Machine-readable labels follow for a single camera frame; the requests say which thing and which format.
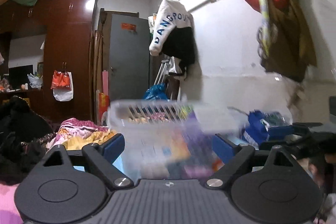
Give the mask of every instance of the pink garment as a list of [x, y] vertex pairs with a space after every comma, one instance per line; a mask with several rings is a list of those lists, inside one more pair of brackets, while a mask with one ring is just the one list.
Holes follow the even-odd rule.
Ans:
[[17, 185], [0, 184], [0, 224], [22, 224], [23, 221], [14, 203]]
[[93, 132], [107, 132], [108, 129], [108, 127], [97, 126], [91, 121], [79, 121], [75, 118], [71, 118], [62, 122], [56, 137], [46, 145], [46, 148], [51, 149], [54, 145], [62, 144], [76, 136], [86, 139], [90, 137]]

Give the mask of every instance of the yellow fabric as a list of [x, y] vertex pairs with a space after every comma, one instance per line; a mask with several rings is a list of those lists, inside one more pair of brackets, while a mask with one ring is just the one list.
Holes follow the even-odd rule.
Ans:
[[81, 150], [84, 145], [89, 143], [103, 144], [116, 134], [117, 132], [115, 130], [109, 130], [107, 132], [96, 131], [87, 139], [82, 139], [81, 137], [76, 136], [68, 139], [62, 144], [65, 146], [66, 150]]

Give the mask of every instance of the cabinet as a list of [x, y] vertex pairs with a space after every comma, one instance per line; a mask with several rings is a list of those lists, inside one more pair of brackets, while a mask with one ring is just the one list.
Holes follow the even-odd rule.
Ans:
[[[75, 117], [90, 120], [89, 45], [96, 0], [38, 0], [33, 7], [11, 0], [0, 5], [0, 34], [46, 27], [44, 47], [43, 90], [38, 100], [39, 114], [54, 122]], [[62, 63], [72, 73], [74, 96], [69, 102], [58, 102], [50, 89], [54, 70]]]

